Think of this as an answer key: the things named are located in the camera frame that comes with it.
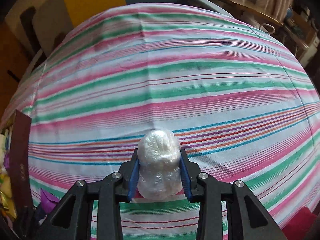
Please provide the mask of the white plastic bundle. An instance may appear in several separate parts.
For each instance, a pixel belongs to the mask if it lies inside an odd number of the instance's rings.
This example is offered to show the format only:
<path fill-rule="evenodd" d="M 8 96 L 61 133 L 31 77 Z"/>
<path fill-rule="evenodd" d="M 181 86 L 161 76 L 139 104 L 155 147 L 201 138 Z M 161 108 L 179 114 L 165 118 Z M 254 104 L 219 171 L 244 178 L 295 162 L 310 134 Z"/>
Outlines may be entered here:
<path fill-rule="evenodd" d="M 149 200 L 164 200 L 182 190 L 180 142 L 170 130 L 147 133 L 138 143 L 138 191 Z"/>

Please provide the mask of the striped bed sheet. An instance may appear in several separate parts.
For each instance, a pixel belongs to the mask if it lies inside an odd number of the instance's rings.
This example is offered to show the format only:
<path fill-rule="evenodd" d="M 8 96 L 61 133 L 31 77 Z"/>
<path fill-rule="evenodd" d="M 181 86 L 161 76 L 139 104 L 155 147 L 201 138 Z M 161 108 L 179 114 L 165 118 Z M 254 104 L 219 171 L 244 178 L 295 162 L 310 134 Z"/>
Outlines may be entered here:
<path fill-rule="evenodd" d="M 101 12 L 18 85 L 2 115 L 31 118 L 29 181 L 61 198 L 172 131 L 202 172 L 242 180 L 281 227 L 319 204 L 319 93 L 272 36 L 168 3 Z"/>

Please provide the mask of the gold metal tin box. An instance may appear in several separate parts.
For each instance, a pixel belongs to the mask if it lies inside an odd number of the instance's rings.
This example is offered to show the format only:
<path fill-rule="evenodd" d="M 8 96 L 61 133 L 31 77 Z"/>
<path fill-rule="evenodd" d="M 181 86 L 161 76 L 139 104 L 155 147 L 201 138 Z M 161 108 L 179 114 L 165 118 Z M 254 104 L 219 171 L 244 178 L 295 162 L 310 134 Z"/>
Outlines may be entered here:
<path fill-rule="evenodd" d="M 31 118 L 16 110 L 1 127 L 1 215 L 22 235 L 33 210 L 28 171 L 30 126 Z"/>

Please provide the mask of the red blanket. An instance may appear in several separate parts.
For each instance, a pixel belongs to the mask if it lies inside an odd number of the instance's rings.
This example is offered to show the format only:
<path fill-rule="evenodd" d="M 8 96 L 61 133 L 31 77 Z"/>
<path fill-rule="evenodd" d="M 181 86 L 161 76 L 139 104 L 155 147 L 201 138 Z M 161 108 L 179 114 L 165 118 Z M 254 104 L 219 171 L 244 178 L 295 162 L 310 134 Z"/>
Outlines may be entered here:
<path fill-rule="evenodd" d="M 303 207 L 283 227 L 282 232 L 288 240 L 302 240 L 316 218 L 317 216 L 308 207 Z"/>

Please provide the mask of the wooden side desk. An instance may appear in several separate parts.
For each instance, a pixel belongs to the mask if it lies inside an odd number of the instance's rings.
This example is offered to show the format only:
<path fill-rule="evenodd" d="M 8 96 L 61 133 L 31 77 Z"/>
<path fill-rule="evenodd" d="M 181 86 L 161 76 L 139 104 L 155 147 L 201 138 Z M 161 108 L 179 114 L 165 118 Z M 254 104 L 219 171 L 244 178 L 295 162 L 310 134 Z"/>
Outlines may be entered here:
<path fill-rule="evenodd" d="M 277 26 L 280 26 L 280 27 L 283 26 L 283 22 L 276 20 L 273 16 L 267 14 L 263 9 L 261 9 L 260 7 L 258 7 L 257 5 L 253 4 L 248 0 L 218 0 L 218 1 L 235 6 L 240 11 L 249 12 Z"/>

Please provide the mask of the grey yellow blue headboard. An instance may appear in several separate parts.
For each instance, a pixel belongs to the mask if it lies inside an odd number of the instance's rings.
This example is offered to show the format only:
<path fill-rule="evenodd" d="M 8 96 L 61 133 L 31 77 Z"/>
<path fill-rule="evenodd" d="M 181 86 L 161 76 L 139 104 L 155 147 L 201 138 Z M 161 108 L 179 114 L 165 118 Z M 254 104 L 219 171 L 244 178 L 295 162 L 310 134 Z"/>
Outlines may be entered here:
<path fill-rule="evenodd" d="M 49 56 L 54 41 L 92 16 L 135 3 L 177 3 L 180 0 L 17 0 L 4 18 L 27 51 Z"/>

